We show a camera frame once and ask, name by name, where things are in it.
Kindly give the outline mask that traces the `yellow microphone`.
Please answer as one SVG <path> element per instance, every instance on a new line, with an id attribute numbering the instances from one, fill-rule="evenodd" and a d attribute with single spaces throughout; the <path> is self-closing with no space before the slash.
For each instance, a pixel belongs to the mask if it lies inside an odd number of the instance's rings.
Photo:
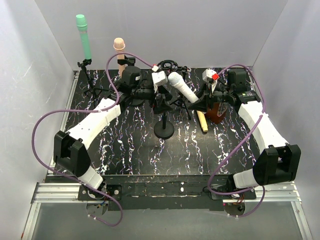
<path id="1" fill-rule="evenodd" d="M 207 133 L 208 132 L 208 124 L 207 124 L 207 120 L 206 120 L 205 114 L 203 112 L 201 112 L 201 111 L 196 111 L 196 112 L 197 112 L 198 120 L 199 120 L 199 123 L 200 123 L 200 126 L 201 126 L 201 130 L 204 133 Z"/>

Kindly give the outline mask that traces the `white microphone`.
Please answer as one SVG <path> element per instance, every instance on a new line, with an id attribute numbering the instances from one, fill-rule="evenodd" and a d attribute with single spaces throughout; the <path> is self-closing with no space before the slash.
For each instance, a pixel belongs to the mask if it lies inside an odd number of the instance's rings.
<path id="1" fill-rule="evenodd" d="M 168 77 L 169 84 L 183 94 L 192 104 L 199 100 L 196 94 L 185 83 L 183 76 L 177 72 L 171 72 Z"/>

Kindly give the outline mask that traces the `black round base stand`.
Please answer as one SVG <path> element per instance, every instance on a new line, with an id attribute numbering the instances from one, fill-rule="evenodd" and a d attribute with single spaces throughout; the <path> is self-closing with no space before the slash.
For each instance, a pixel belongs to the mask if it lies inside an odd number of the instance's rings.
<path id="1" fill-rule="evenodd" d="M 124 59 L 118 59 L 117 63 L 120 66 L 135 66 L 136 58 L 124 56 Z"/>
<path id="2" fill-rule="evenodd" d="M 159 99 L 165 100 L 165 95 L 159 93 L 156 96 L 156 100 L 159 100 Z M 159 139 L 167 140 L 173 136 L 173 134 L 175 132 L 175 128 L 174 128 L 173 124 L 170 121 L 168 121 L 168 119 L 167 119 L 167 111 L 161 113 L 161 121 L 158 121 L 154 125 L 153 131 L 154 131 L 155 136 Z"/>

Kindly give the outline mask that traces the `pink microphone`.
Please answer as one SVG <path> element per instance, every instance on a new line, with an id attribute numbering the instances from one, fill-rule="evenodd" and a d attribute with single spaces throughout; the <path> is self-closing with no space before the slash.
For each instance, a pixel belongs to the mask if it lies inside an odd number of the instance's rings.
<path id="1" fill-rule="evenodd" d="M 113 41 L 113 48 L 117 53 L 117 60 L 124 60 L 125 59 L 125 55 L 123 54 L 124 50 L 125 50 L 125 42 L 121 37 L 117 37 L 114 39 Z M 122 78 L 122 73 L 123 70 L 125 69 L 126 65 L 123 64 L 118 64 L 118 73 L 120 78 Z"/>

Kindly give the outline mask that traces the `black tripod clip stand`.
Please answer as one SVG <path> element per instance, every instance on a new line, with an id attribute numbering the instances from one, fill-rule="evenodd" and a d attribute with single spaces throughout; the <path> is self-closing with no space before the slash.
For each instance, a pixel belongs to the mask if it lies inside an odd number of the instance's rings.
<path id="1" fill-rule="evenodd" d="M 88 89 L 83 92 L 86 97 L 91 96 L 93 101 L 98 100 L 102 92 L 107 92 L 107 89 L 99 88 L 94 85 L 94 79 L 87 73 L 87 66 L 92 63 L 91 59 L 84 59 L 82 62 L 78 62 L 77 65 L 84 72 L 87 83 L 89 85 Z"/>

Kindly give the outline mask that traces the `green microphone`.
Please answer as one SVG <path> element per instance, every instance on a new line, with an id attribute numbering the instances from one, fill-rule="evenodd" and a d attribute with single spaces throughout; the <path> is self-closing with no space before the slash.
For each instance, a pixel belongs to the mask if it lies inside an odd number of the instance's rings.
<path id="1" fill-rule="evenodd" d="M 86 17 L 83 14 L 77 14 L 75 16 L 76 18 L 76 26 L 79 31 L 83 52 L 84 52 L 84 58 L 86 60 L 92 59 L 92 53 L 90 48 L 90 41 L 89 41 L 89 35 L 88 35 L 88 23 L 86 20 Z"/>

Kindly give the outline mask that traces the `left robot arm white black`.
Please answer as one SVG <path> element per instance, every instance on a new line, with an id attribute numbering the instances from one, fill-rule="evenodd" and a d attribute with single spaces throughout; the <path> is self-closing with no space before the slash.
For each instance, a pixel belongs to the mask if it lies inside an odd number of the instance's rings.
<path id="1" fill-rule="evenodd" d="M 103 178 L 91 166 L 88 148 L 96 136 L 116 119 L 135 100 L 148 100 L 155 114 L 170 111 L 168 101 L 172 95 L 165 88 L 172 77 L 164 71 L 152 72 L 151 78 L 143 78 L 136 66 L 124 68 L 113 89 L 106 89 L 94 113 L 68 130 L 59 131 L 54 137 L 54 162 L 72 173 L 84 184 L 98 190 Z"/>

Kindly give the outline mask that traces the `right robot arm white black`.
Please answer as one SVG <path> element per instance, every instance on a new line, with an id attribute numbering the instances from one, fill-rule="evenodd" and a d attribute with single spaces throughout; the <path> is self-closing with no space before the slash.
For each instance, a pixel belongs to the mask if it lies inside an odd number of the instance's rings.
<path id="1" fill-rule="evenodd" d="M 203 73 L 204 85 L 198 92 L 198 100 L 192 103 L 191 110 L 204 111 L 214 104 L 228 103 L 245 121 L 260 152 L 251 169 L 231 174 L 225 186 L 213 189 L 210 177 L 207 189 L 216 195 L 241 194 L 257 186 L 292 182 L 296 179 L 301 158 L 301 149 L 280 135 L 268 114 L 266 102 L 260 89 L 250 90 L 247 76 L 252 71 L 245 65 L 234 64 L 219 73 Z"/>

